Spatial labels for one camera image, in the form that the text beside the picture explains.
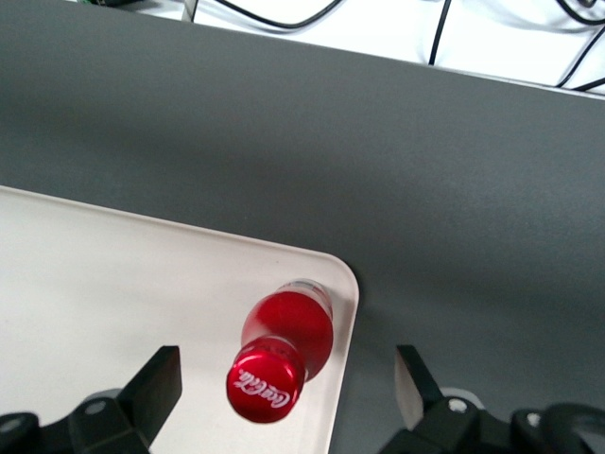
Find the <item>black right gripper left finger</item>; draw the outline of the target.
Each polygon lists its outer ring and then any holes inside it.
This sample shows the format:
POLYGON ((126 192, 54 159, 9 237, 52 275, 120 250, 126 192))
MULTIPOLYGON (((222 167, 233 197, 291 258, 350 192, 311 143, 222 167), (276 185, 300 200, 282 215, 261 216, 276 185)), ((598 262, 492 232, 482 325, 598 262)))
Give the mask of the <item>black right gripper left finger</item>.
POLYGON ((84 400, 69 416, 76 453, 148 453, 182 395, 180 348, 163 346, 117 393, 84 400))

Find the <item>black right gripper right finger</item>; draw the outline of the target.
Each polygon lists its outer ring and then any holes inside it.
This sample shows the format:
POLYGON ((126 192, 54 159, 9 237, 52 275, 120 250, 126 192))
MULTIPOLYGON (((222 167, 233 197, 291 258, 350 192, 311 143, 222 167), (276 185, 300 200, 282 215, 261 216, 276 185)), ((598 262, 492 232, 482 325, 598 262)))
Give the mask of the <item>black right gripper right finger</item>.
POLYGON ((395 355, 395 397, 404 425, 383 453, 473 453, 478 446, 478 397, 460 388, 442 388, 417 349, 399 345, 395 355))

